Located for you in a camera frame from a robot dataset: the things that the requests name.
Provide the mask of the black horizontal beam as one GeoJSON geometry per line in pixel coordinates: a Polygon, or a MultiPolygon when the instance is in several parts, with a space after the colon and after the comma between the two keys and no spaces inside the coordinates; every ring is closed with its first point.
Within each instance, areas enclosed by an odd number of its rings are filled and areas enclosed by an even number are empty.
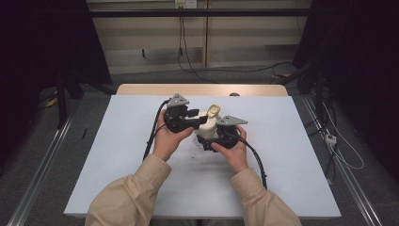
{"type": "Polygon", "coordinates": [[[91,10],[94,18],[122,17],[296,17],[309,16],[314,13],[308,8],[266,8],[266,9],[98,9],[91,10]]]}

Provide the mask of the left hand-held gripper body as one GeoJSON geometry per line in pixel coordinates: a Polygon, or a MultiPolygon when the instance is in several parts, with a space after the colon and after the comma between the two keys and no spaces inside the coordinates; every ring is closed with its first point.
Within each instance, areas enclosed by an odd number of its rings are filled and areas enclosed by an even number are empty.
{"type": "Polygon", "coordinates": [[[192,127],[192,120],[196,117],[187,117],[188,104],[189,101],[179,93],[175,93],[168,101],[164,121],[171,132],[179,133],[192,127]]]}

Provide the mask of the black curtain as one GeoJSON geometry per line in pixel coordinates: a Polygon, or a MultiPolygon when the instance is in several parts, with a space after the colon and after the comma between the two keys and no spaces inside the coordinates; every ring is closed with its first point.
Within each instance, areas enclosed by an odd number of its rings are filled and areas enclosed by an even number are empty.
{"type": "Polygon", "coordinates": [[[16,151],[40,92],[109,84],[88,0],[0,0],[0,169],[16,151]]]}
{"type": "Polygon", "coordinates": [[[312,0],[294,64],[330,34],[324,77],[372,154],[399,182],[399,0],[312,0]]]}

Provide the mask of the white wall socket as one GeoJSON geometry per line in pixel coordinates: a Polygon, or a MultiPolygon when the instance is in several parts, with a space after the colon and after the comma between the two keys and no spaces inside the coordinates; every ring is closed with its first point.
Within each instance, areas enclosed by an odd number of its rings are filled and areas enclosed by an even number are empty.
{"type": "Polygon", "coordinates": [[[197,0],[174,0],[175,8],[194,9],[198,7],[197,0]]]}

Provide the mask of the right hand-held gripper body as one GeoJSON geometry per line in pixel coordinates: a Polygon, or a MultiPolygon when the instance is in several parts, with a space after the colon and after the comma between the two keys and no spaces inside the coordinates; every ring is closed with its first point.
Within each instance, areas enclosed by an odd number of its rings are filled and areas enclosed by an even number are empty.
{"type": "Polygon", "coordinates": [[[236,118],[234,116],[225,116],[216,121],[216,138],[205,138],[203,140],[204,151],[215,151],[211,146],[212,143],[217,143],[224,148],[230,149],[234,147],[239,141],[238,130],[236,126],[239,124],[247,124],[246,120],[236,118]]]}

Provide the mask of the person's left hand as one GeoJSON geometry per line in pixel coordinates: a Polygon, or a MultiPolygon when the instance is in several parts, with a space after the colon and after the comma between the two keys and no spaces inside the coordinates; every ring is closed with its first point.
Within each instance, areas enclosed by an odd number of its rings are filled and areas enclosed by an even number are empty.
{"type": "Polygon", "coordinates": [[[156,135],[152,154],[167,162],[177,150],[180,143],[189,137],[194,132],[194,129],[189,127],[179,133],[173,133],[169,131],[164,121],[165,113],[166,110],[163,109],[160,112],[160,116],[157,120],[156,135]]]}

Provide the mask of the light wooden table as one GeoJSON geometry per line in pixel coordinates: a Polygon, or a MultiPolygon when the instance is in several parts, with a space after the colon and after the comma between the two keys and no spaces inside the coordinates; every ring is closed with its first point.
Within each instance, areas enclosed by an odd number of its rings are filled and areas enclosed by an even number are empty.
{"type": "Polygon", "coordinates": [[[122,84],[118,95],[182,95],[230,96],[287,96],[282,85],[237,85],[237,84],[122,84]]]}

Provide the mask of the person's right hand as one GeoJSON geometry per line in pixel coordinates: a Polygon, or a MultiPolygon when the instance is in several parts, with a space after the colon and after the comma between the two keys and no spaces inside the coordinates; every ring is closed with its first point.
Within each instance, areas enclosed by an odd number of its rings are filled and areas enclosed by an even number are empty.
{"type": "Polygon", "coordinates": [[[215,142],[211,144],[211,147],[225,156],[234,174],[248,168],[247,146],[242,141],[238,141],[231,149],[227,149],[215,142]]]}

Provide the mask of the black metal stand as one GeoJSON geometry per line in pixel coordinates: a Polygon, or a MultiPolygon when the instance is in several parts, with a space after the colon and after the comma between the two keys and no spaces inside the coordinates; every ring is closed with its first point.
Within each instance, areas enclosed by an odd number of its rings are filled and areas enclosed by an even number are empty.
{"type": "Polygon", "coordinates": [[[67,91],[73,99],[81,99],[83,97],[84,92],[79,85],[79,77],[76,73],[59,73],[56,77],[58,129],[65,124],[68,118],[65,91],[67,91]]]}

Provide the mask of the wooden wall post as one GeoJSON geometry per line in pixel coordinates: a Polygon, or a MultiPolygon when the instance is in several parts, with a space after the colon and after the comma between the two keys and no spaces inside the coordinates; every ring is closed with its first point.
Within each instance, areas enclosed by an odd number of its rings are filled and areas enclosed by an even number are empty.
{"type": "MultiPolygon", "coordinates": [[[[209,9],[209,0],[203,0],[203,9],[209,9]]],[[[203,45],[202,45],[202,66],[208,67],[208,25],[209,18],[203,18],[203,45]]]]}

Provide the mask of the metal floor rail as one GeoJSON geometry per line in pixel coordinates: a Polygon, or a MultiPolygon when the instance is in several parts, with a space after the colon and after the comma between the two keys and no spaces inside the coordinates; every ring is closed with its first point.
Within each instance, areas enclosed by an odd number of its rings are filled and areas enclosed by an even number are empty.
{"type": "Polygon", "coordinates": [[[68,134],[73,116],[69,116],[57,129],[49,148],[46,150],[33,179],[19,200],[7,226],[24,226],[31,209],[40,194],[44,181],[56,159],[56,155],[68,134]]]}
{"type": "Polygon", "coordinates": [[[379,219],[375,208],[373,207],[370,199],[366,195],[365,191],[362,189],[360,183],[358,182],[353,170],[362,170],[364,168],[364,160],[358,153],[358,151],[353,147],[353,145],[341,134],[338,130],[336,123],[333,120],[333,117],[327,110],[325,104],[322,104],[322,108],[327,113],[328,122],[331,124],[332,128],[323,127],[322,123],[319,121],[319,118],[316,116],[316,106],[313,100],[310,97],[303,97],[302,101],[307,108],[316,128],[319,130],[319,134],[323,139],[324,143],[327,145],[328,152],[333,155],[333,159],[335,160],[336,169],[340,172],[350,194],[352,195],[360,213],[362,214],[365,222],[368,226],[383,226],[381,220],[379,219]],[[345,143],[359,158],[361,165],[359,167],[355,167],[353,164],[349,164],[348,161],[344,158],[341,150],[338,148],[338,145],[332,145],[327,142],[327,137],[332,137],[333,134],[337,135],[339,141],[345,143]]]}

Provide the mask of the white board sheet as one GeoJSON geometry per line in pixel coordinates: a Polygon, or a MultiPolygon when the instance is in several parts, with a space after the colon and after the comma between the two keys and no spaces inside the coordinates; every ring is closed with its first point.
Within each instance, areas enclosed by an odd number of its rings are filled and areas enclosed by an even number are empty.
{"type": "MultiPolygon", "coordinates": [[[[140,166],[161,96],[115,95],[64,210],[82,218],[110,182],[140,166]]],[[[221,107],[222,115],[247,121],[247,161],[264,172],[268,188],[297,216],[337,218],[341,212],[298,115],[293,99],[281,97],[192,96],[200,110],[221,107]]],[[[240,218],[243,208],[231,185],[231,168],[219,153],[204,151],[194,136],[169,159],[172,171],[159,190],[158,218],[240,218]]]]}

